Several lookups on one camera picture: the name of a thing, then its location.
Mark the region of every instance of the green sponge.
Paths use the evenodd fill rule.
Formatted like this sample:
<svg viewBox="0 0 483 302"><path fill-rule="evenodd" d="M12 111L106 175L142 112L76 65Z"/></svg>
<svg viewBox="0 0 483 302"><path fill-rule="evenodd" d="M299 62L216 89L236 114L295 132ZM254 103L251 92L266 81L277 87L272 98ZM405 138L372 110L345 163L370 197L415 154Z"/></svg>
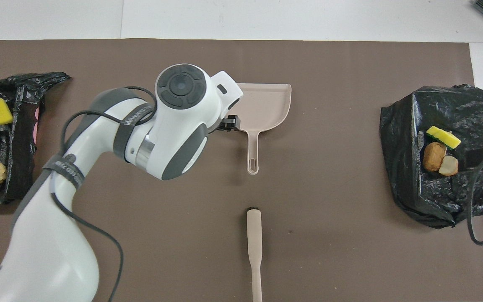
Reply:
<svg viewBox="0 0 483 302"><path fill-rule="evenodd" d="M444 143L449 149L456 148L462 141L458 139L454 134L446 132L445 130L439 129L435 126L431 126L426 134L434 138L440 143Z"/></svg>

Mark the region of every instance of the brown mat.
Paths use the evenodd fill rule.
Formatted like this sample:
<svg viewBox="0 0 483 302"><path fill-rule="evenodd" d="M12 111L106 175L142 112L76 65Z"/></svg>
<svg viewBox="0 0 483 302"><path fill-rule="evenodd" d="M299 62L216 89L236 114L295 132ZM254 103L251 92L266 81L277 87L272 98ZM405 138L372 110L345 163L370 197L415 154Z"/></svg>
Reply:
<svg viewBox="0 0 483 302"><path fill-rule="evenodd" d="M167 182L100 157L74 210L125 249L116 301L250 301L249 206L262 210L264 301L483 300L483 247L465 224L430 229L393 204L378 135L380 107L421 86L473 84L467 44L0 41L0 78L73 77L48 94L35 173L57 151L71 113L109 88L153 88L163 68L181 62L238 82L289 83L290 113L261 134L255 176L245 133L214 133L194 168ZM10 221L0 215L0 261ZM477 226L483 237L483 218ZM95 301L106 301L117 250L84 233L100 265Z"/></svg>

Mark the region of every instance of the black strap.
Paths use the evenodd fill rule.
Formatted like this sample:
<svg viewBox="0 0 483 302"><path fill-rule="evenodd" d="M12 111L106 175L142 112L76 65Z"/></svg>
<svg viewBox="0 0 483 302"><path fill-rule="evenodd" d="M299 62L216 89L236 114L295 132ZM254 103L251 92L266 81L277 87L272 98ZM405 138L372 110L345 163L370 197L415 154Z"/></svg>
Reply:
<svg viewBox="0 0 483 302"><path fill-rule="evenodd" d="M42 168L55 171L57 172L57 174L62 175L73 184L76 190L81 187L83 181L85 180L85 176L83 176L81 170L79 170L79 168L75 164L59 154L56 154L51 159L49 159Z"/></svg>
<svg viewBox="0 0 483 302"><path fill-rule="evenodd" d="M116 156L122 158L126 162L126 146L130 140L130 136L137 124L143 117L148 115L154 110L154 107L149 103L144 103L139 105L133 111L131 111L126 117L121 121L119 129L115 134L115 140L113 141L113 153Z"/></svg>

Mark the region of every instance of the brush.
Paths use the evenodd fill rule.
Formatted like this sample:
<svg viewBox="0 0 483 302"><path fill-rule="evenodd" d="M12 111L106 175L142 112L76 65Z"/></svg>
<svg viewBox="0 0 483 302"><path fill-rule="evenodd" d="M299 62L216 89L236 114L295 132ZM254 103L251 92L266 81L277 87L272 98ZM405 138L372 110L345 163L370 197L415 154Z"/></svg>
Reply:
<svg viewBox="0 0 483 302"><path fill-rule="evenodd" d="M253 302L262 302L262 215L258 208L247 209L247 249L253 277Z"/></svg>

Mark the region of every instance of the pink object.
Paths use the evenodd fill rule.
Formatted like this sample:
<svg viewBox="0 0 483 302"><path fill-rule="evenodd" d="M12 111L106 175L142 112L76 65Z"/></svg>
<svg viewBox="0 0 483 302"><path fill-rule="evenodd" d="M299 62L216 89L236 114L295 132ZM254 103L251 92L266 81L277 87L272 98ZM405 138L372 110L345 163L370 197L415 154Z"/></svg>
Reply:
<svg viewBox="0 0 483 302"><path fill-rule="evenodd" d="M35 126L33 128L33 142L36 145L36 129L38 128L38 125L39 125L39 109L38 108L35 110L35 118L36 118L36 123L35 123Z"/></svg>

